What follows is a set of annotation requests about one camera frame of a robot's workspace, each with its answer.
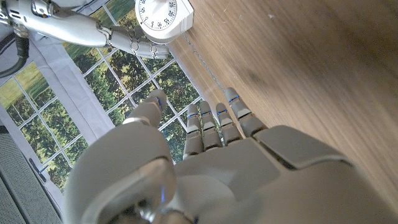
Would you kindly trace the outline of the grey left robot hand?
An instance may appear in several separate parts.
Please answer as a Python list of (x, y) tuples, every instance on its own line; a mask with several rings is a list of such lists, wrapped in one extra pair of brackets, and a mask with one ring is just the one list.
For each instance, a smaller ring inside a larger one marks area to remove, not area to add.
[(77, 160), (64, 223), (396, 223), (344, 154), (288, 126), (267, 127), (237, 92), (190, 105), (183, 159), (158, 126), (154, 90)]

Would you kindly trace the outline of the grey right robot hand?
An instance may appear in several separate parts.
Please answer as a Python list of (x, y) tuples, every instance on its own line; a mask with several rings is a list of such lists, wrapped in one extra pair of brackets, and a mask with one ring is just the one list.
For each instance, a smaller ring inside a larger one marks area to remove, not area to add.
[(166, 45), (143, 39), (140, 27), (104, 26), (100, 20), (73, 9), (73, 1), (5, 0), (1, 1), (1, 23), (12, 27), (21, 38), (30, 32), (86, 47), (116, 47), (140, 57), (165, 59), (169, 56)]

